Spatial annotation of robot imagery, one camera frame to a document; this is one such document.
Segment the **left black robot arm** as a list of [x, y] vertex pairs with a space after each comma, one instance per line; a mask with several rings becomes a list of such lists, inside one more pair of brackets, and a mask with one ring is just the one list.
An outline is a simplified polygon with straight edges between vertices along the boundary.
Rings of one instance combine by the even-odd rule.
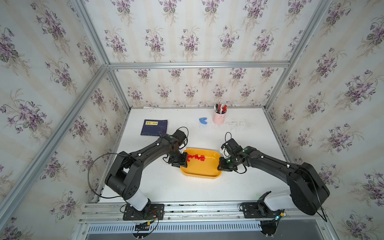
[[180, 150], [187, 143], [187, 135], [177, 130], [172, 135], [161, 135], [155, 142], [138, 151], [118, 153], [107, 173], [105, 185], [136, 211], [148, 212], [151, 201], [140, 190], [143, 170], [161, 156], [169, 158], [168, 164], [173, 167], [186, 167], [188, 154]]

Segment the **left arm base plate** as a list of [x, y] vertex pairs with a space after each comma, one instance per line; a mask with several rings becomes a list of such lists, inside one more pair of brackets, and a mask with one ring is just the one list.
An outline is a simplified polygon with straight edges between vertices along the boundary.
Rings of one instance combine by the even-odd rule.
[[124, 221], [135, 221], [135, 220], [163, 220], [165, 213], [164, 204], [150, 204], [146, 205], [143, 210], [139, 211], [133, 206], [126, 204], [123, 211]]

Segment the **yellow plastic storage box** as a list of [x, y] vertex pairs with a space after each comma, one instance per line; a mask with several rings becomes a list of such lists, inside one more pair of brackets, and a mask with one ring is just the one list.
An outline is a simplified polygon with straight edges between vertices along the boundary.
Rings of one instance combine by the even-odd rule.
[[188, 162], [186, 168], [180, 167], [185, 176], [205, 179], [216, 179], [221, 176], [222, 172], [217, 170], [219, 158], [221, 157], [220, 153], [212, 150], [194, 148], [186, 149], [186, 153], [188, 153], [188, 155], [204, 155], [206, 159], [204, 162], [192, 159]]

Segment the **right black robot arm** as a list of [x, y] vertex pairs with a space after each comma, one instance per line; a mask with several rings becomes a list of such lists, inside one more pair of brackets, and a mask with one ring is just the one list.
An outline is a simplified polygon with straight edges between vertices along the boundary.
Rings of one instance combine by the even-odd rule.
[[286, 183], [293, 204], [307, 215], [315, 215], [330, 196], [326, 184], [308, 163], [287, 163], [250, 146], [243, 149], [241, 146], [223, 144], [221, 150], [225, 156], [220, 158], [219, 171], [237, 172], [239, 165], [262, 170]]

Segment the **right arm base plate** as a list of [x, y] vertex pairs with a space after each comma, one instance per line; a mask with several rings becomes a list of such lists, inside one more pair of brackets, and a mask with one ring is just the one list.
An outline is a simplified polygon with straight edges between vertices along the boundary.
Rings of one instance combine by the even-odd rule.
[[245, 219], [275, 219], [285, 212], [284, 209], [272, 211], [264, 203], [241, 203], [239, 210]]

